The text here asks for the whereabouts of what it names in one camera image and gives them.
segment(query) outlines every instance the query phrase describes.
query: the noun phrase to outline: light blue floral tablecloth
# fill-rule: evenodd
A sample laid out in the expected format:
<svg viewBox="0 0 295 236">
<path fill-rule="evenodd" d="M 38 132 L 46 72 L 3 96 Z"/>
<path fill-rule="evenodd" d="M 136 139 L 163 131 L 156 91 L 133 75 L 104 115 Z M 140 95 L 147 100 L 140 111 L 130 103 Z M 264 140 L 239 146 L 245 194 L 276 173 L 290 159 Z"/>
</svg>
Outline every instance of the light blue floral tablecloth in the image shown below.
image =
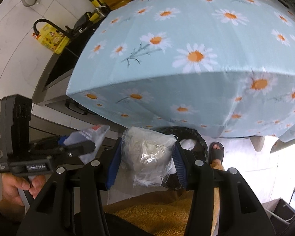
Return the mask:
<svg viewBox="0 0 295 236">
<path fill-rule="evenodd" d="M 136 0 L 84 48 L 67 95 L 125 127 L 295 138 L 295 11 L 277 0 Z"/>
</svg>

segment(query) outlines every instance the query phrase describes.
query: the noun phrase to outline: person's arm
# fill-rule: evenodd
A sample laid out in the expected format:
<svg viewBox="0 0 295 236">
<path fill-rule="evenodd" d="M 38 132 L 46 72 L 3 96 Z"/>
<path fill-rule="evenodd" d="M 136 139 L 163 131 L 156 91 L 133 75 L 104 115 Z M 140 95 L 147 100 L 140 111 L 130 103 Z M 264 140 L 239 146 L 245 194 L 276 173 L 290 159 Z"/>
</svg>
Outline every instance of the person's arm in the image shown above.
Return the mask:
<svg viewBox="0 0 295 236">
<path fill-rule="evenodd" d="M 18 188 L 29 190 L 35 199 L 45 182 L 44 175 L 36 176 L 31 186 L 24 178 L 14 176 L 11 173 L 2 174 L 0 213 L 10 221 L 21 221 L 25 215 L 25 207 L 18 193 Z"/>
</svg>

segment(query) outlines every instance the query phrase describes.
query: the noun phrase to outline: brown pants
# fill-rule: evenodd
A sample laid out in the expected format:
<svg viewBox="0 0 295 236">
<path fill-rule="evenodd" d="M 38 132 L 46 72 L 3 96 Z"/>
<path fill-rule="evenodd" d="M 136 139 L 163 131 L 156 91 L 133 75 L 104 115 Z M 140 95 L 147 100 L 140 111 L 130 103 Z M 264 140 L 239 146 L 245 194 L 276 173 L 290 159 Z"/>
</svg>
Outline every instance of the brown pants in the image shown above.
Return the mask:
<svg viewBox="0 0 295 236">
<path fill-rule="evenodd" d="M 224 170 L 217 163 L 211 168 Z M 104 206 L 114 214 L 155 236 L 183 236 L 189 217 L 193 191 L 160 191 L 143 194 Z M 219 213 L 219 189 L 214 188 L 213 233 Z"/>
</svg>

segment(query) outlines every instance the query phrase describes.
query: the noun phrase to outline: clear plastic bag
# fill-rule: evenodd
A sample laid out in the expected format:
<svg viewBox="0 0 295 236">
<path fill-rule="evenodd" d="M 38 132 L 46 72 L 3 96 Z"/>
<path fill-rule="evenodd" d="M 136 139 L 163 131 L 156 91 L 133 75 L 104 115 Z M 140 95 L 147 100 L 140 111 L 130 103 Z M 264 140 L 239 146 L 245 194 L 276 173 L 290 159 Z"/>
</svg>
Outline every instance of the clear plastic bag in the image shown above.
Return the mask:
<svg viewBox="0 0 295 236">
<path fill-rule="evenodd" d="M 133 185 L 160 186 L 172 168 L 173 135 L 131 127 L 122 136 L 122 160 L 133 173 Z"/>
<path fill-rule="evenodd" d="M 86 140 L 90 140 L 95 143 L 95 150 L 92 153 L 80 155 L 80 160 L 87 164 L 94 160 L 99 147 L 101 146 L 107 131 L 110 129 L 108 125 L 95 125 L 90 129 L 85 129 L 81 131 L 75 131 L 70 134 L 70 136 L 64 141 L 65 145 L 73 145 L 81 143 Z"/>
</svg>

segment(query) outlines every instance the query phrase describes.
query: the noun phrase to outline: black slipper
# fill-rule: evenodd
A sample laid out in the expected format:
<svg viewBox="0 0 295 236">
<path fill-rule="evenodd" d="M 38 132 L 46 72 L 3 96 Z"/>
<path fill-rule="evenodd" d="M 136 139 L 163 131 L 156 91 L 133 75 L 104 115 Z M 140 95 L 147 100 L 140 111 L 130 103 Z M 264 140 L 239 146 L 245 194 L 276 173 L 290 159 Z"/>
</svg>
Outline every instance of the black slipper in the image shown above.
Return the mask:
<svg viewBox="0 0 295 236">
<path fill-rule="evenodd" d="M 213 146 L 217 144 L 220 149 L 214 149 Z M 212 142 L 208 149 L 208 163 L 211 164 L 213 160 L 219 159 L 221 164 L 224 158 L 224 146 L 220 142 Z"/>
</svg>

